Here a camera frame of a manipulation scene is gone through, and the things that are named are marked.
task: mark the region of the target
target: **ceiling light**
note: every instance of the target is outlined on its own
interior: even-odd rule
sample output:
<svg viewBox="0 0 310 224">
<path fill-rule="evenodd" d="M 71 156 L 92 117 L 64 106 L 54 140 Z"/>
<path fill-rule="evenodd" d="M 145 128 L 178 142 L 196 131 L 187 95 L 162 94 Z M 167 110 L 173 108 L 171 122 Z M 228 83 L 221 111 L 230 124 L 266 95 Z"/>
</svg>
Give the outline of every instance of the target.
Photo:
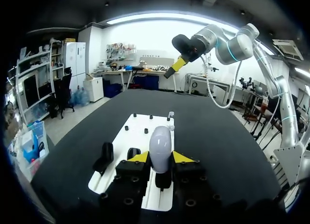
<svg viewBox="0 0 310 224">
<path fill-rule="evenodd" d="M 304 70 L 302 70 L 302 69 L 296 68 L 296 67 L 295 67 L 295 70 L 296 70 L 298 73 L 303 74 L 304 76 L 307 76 L 308 78 L 310 78 L 310 73 L 308 73 L 308 72 L 306 72 L 306 71 L 304 71 Z"/>
<path fill-rule="evenodd" d="M 132 15 L 132 16 L 125 16 L 125 17 L 121 17 L 121 18 L 117 18 L 117 19 L 113 19 L 113 20 L 109 20 L 107 21 L 107 24 L 118 24 L 118 23 L 122 23 L 122 22 L 128 22 L 128 21 L 132 21 L 132 20 L 138 20 L 138 19 L 181 19 L 181 20 L 188 20 L 188 21 L 192 21 L 192 22 L 197 22 L 197 23 L 201 23 L 201 24 L 215 24 L 217 26 L 219 26 L 220 28 L 222 28 L 223 30 L 236 34 L 238 32 L 238 29 L 230 26 L 228 24 L 223 24 L 220 22 L 217 22 L 215 20 L 212 19 L 207 19 L 204 17 L 200 17 L 200 16 L 192 16 L 192 15 L 186 15 L 186 14 L 180 14 L 180 13 L 145 13 L 145 14 L 136 14 L 136 15 Z M 275 55 L 270 49 L 268 49 L 266 46 L 264 46 L 263 44 L 260 44 L 260 47 L 263 51 L 265 51 L 267 54 L 269 55 Z"/>
<path fill-rule="evenodd" d="M 265 53 L 269 54 L 269 55 L 275 55 L 270 49 L 268 49 L 266 46 L 264 46 L 262 43 L 259 44 L 259 46 L 261 47 L 261 49 L 263 51 L 265 51 Z"/>
</svg>

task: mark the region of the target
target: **blue container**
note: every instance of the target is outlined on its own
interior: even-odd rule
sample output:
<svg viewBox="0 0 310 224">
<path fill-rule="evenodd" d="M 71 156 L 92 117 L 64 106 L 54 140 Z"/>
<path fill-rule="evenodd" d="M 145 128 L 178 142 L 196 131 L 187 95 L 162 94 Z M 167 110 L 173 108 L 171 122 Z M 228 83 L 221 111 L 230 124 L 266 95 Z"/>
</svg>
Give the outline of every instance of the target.
<svg viewBox="0 0 310 224">
<path fill-rule="evenodd" d="M 119 93 L 121 93 L 122 85 L 114 83 L 111 85 L 106 85 L 103 87 L 105 97 L 113 98 Z"/>
<path fill-rule="evenodd" d="M 134 83 L 139 84 L 141 88 L 148 90 L 158 90 L 159 77 L 158 76 L 136 76 L 134 77 Z"/>
</svg>

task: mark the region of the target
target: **blue bin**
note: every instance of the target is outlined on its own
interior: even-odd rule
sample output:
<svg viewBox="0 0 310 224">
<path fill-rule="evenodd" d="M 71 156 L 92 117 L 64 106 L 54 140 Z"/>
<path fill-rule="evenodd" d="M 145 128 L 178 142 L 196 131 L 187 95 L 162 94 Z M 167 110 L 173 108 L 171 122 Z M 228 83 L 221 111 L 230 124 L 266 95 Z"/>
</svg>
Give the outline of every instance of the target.
<svg viewBox="0 0 310 224">
<path fill-rule="evenodd" d="M 119 93 L 121 93 L 121 89 L 122 85 L 120 85 L 119 83 L 114 83 L 103 87 L 104 95 L 108 98 L 113 98 Z"/>
</svg>

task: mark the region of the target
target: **office chair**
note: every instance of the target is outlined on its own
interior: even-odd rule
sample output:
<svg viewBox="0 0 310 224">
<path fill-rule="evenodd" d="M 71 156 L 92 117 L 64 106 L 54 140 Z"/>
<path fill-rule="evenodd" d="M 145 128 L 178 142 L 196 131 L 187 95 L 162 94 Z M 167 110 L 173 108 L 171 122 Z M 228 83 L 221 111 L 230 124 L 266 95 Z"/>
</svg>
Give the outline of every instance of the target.
<svg viewBox="0 0 310 224">
<path fill-rule="evenodd" d="M 66 108 L 71 108 L 74 112 L 73 104 L 69 102 L 71 99 L 71 93 L 69 89 L 71 77 L 72 73 L 64 75 L 62 80 L 54 81 L 56 102 L 62 119 L 62 113 Z"/>
</svg>

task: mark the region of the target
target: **white cabinet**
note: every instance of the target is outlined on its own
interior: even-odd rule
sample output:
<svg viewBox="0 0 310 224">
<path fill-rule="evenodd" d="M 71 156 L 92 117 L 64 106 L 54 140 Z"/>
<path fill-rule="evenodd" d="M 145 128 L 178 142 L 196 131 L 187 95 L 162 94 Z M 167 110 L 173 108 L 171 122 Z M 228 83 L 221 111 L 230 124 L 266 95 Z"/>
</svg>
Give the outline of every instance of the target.
<svg viewBox="0 0 310 224">
<path fill-rule="evenodd" d="M 92 80 L 85 80 L 84 89 L 88 92 L 91 102 L 96 102 L 101 99 L 103 95 L 102 78 L 94 78 Z"/>
</svg>

